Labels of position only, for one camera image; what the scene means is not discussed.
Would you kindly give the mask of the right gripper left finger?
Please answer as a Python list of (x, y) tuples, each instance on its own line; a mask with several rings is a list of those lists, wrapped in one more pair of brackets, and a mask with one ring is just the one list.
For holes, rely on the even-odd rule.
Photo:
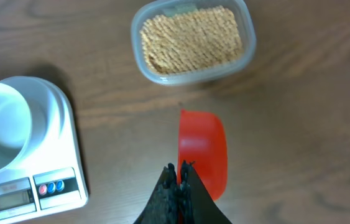
[(177, 224), (178, 202), (175, 190), (177, 175), (175, 166), (168, 163), (154, 187), (154, 190), (134, 224)]

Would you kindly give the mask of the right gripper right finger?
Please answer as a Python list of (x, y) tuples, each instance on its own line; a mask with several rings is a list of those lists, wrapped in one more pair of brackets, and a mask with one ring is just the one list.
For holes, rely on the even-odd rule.
[(214, 203), (192, 162), (183, 161), (180, 178), (180, 223), (231, 224)]

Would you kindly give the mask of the red measuring scoop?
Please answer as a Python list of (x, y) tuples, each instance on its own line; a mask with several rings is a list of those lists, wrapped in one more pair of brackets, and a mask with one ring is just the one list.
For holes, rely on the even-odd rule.
[(219, 199), (228, 181), (228, 149), (221, 120), (213, 113), (181, 110), (178, 165), (192, 163), (213, 200)]

